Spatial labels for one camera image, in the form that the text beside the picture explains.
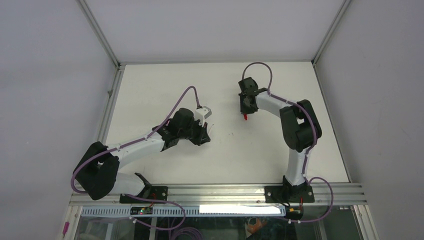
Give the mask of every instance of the glass panel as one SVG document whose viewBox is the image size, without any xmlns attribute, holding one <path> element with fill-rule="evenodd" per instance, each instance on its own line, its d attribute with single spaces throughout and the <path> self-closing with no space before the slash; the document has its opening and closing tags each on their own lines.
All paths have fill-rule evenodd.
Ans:
<svg viewBox="0 0 424 240">
<path fill-rule="evenodd" d="M 327 207 L 305 206 L 303 220 L 316 219 Z M 151 218 L 140 217 L 151 224 Z M 175 226 L 182 217 L 158 217 L 156 225 Z M 76 240 L 153 240 L 150 228 L 134 224 L 125 218 L 82 217 L 75 234 Z M 322 221 L 288 224 L 276 217 L 187 217 L 181 227 L 156 231 L 155 240 L 360 240 L 355 215 L 350 209 L 333 207 Z"/>
</svg>

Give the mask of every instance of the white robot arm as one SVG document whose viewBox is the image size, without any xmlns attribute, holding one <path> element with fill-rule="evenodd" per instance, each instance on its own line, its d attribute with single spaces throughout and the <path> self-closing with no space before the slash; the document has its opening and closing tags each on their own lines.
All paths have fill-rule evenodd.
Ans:
<svg viewBox="0 0 424 240">
<path fill-rule="evenodd" d="M 89 158 L 105 151 L 109 152 L 84 166 L 75 179 L 93 200 L 99 200 L 108 194 L 129 194 L 147 198 L 151 185 L 146 178 L 140 173 L 126 174 L 118 170 L 144 156 L 171 148 L 177 145 L 179 140 L 190 140 L 198 146 L 210 142 L 206 119 L 211 114 L 211 109 L 206 106 L 197 108 L 194 113 L 189 109 L 180 108 L 167 124 L 157 130 L 157 127 L 154 127 L 144 137 L 110 146 L 95 142 L 88 148 L 74 172 Z"/>
<path fill-rule="evenodd" d="M 322 135 L 320 124 L 314 113 L 311 103 L 302 100 L 296 105 L 288 104 L 286 101 L 277 99 L 267 91 L 266 88 L 258 88 L 258 84 L 251 77 L 238 82 L 241 89 L 240 112 L 247 120 L 248 114 L 253 114 L 259 109 L 270 112 L 281 119 L 282 132 L 285 143 L 288 145 L 288 167 L 282 179 L 282 188 L 278 192 L 277 202 L 297 202 L 300 197 L 306 195 L 305 199 L 311 199 L 309 192 L 311 187 L 305 181 L 308 164 L 309 147 L 313 144 L 313 129 L 305 114 L 299 109 L 301 106 L 311 118 L 315 128 L 316 138 Z"/>
</svg>

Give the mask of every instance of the white tabletop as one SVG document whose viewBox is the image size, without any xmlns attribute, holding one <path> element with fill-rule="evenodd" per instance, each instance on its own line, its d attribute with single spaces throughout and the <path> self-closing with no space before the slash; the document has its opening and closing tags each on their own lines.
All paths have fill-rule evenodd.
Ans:
<svg viewBox="0 0 424 240">
<path fill-rule="evenodd" d="M 211 142 L 202 146 L 188 140 L 161 153 L 135 161 L 120 171 L 138 172 L 154 184 L 280 183 L 286 172 L 289 148 L 280 119 L 259 110 L 245 121 L 240 114 L 238 81 L 247 63 L 186 63 L 127 65 L 120 85 L 106 144 L 143 136 L 160 124 L 182 92 L 197 88 L 200 104 L 212 109 Z M 271 62 L 271 92 L 297 102 L 308 99 L 322 128 L 313 149 L 308 178 L 348 182 L 320 87 L 310 62 Z M 251 66 L 246 77 L 267 87 L 268 69 Z M 179 108 L 196 109 L 190 91 Z"/>
</svg>

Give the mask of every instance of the gray wall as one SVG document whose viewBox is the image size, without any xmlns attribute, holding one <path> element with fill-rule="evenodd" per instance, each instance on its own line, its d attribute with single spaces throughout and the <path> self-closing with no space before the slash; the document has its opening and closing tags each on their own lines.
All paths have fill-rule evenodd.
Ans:
<svg viewBox="0 0 424 240">
<path fill-rule="evenodd" d="M 424 239 L 424 1 L 353 0 L 317 73 L 383 240 Z"/>
<path fill-rule="evenodd" d="M 0 3 L 0 239 L 54 239 L 114 68 L 73 0 Z"/>
<path fill-rule="evenodd" d="M 122 62 L 311 60 L 343 0 L 87 0 Z"/>
</svg>

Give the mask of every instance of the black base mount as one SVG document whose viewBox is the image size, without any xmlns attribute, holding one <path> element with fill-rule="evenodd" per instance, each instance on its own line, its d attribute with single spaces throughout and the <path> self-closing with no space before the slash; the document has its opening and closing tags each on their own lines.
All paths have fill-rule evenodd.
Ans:
<svg viewBox="0 0 424 240">
<path fill-rule="evenodd" d="M 135 173 L 144 183 L 143 190 L 136 196 L 142 199 L 151 200 L 163 200 L 168 199 L 168 187 L 167 186 L 152 186 L 147 179 L 140 173 Z M 119 197 L 120 204 L 145 204 L 150 203 L 149 201 L 139 201 L 125 194 L 121 194 Z"/>
<path fill-rule="evenodd" d="M 287 203 L 314 203 L 315 197 L 312 186 L 306 182 L 301 185 L 292 186 L 283 177 L 282 185 L 265 186 L 265 202 L 267 204 Z"/>
</svg>

